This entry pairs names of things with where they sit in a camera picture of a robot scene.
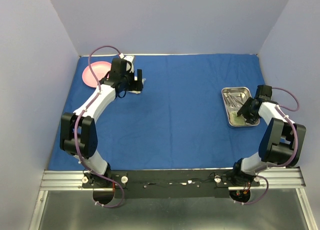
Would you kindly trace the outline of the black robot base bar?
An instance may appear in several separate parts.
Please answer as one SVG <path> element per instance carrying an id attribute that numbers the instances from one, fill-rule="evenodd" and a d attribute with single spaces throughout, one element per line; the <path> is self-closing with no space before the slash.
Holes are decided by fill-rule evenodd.
<path id="1" fill-rule="evenodd" d="M 110 181 L 85 171 L 82 187 L 93 190 L 102 204 L 139 198 L 215 197 L 248 201 L 251 188 L 259 183 L 253 176 L 231 168 L 109 171 Z"/>

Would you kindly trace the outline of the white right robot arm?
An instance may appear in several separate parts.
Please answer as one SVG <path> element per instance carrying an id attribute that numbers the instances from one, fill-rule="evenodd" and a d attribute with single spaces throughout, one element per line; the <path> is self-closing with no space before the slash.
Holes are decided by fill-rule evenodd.
<path id="1" fill-rule="evenodd" d="M 233 185 L 251 183 L 256 174 L 269 167 L 295 166 L 299 160 L 306 127 L 292 121 L 272 100 L 273 87 L 259 85 L 254 97 L 249 97 L 237 112 L 229 115 L 237 126 L 253 125 L 259 119 L 267 124 L 258 151 L 241 158 L 233 165 L 230 180 Z"/>

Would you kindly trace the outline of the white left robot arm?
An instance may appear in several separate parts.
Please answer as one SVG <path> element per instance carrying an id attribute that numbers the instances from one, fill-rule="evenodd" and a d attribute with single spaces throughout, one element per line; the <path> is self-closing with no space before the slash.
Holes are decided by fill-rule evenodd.
<path id="1" fill-rule="evenodd" d="M 99 80 L 94 93 L 72 113 L 64 113 L 60 122 L 59 147 L 77 158 L 85 168 L 94 173 L 99 187 L 110 184 L 109 164 L 97 150 L 96 122 L 105 108 L 127 92 L 139 94 L 144 87 L 142 70 L 134 70 L 134 56 L 114 58 L 110 70 Z"/>

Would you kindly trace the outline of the pink plastic plate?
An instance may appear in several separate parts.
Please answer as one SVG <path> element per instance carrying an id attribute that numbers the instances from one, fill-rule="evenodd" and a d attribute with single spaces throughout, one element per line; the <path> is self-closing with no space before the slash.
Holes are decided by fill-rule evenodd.
<path id="1" fill-rule="evenodd" d="M 111 69 L 111 63 L 106 61 L 98 61 L 91 63 L 91 68 L 100 81 L 102 78 L 106 76 L 106 74 Z M 97 81 L 95 80 L 92 72 L 90 71 L 89 66 L 87 66 L 82 73 L 82 81 L 89 87 L 96 88 L 98 86 Z"/>

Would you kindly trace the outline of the steel instrument tray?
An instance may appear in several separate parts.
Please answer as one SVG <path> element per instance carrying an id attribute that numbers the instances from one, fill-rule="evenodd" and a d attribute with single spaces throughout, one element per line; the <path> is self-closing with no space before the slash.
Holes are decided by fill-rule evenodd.
<path id="1" fill-rule="evenodd" d="M 250 90 L 247 88 L 247 87 L 226 87 L 226 88 L 223 88 L 221 90 L 221 95 L 222 95 L 222 100 L 223 100 L 223 104 L 224 104 L 224 108 L 225 108 L 225 111 L 226 111 L 226 115 L 227 115 L 227 120 L 229 122 L 229 113 L 232 112 L 232 111 L 236 111 L 238 112 L 239 109 L 241 108 L 233 108 L 233 107 L 229 107 L 227 106 L 224 98 L 223 98 L 223 93 L 231 93 L 233 96 L 235 96 L 236 98 L 238 98 L 240 101 L 243 102 L 243 104 L 247 101 L 247 99 L 249 97 L 251 97 L 251 93 L 250 93 Z M 238 127 L 253 127 L 253 126 L 258 126 L 260 123 L 260 120 L 258 119 L 255 123 L 251 124 L 251 123 L 247 123 L 246 122 L 246 125 L 245 126 L 238 126 Z"/>

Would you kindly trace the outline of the green gauze packet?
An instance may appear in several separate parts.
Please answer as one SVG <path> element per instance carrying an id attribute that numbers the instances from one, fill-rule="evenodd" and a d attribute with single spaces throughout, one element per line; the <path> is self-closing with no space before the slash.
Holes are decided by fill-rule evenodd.
<path id="1" fill-rule="evenodd" d="M 229 113 L 229 122 L 232 126 L 235 127 L 246 125 L 246 119 L 242 115 L 238 116 L 236 111 L 232 111 Z"/>
<path id="2" fill-rule="evenodd" d="M 140 94 L 144 88 L 144 83 L 146 78 L 142 78 L 142 80 L 138 80 L 137 77 L 132 81 L 131 85 L 129 86 L 128 91 L 134 94 Z"/>

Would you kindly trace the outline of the blue surgical drape cloth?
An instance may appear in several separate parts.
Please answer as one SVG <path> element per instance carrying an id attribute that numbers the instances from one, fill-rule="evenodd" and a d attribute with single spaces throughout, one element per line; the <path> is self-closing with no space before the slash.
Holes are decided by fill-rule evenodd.
<path id="1" fill-rule="evenodd" d="M 229 125 L 221 91 L 264 83 L 256 55 L 137 56 L 140 94 L 116 98 L 96 123 L 113 170 L 231 167 L 259 149 L 267 128 Z"/>

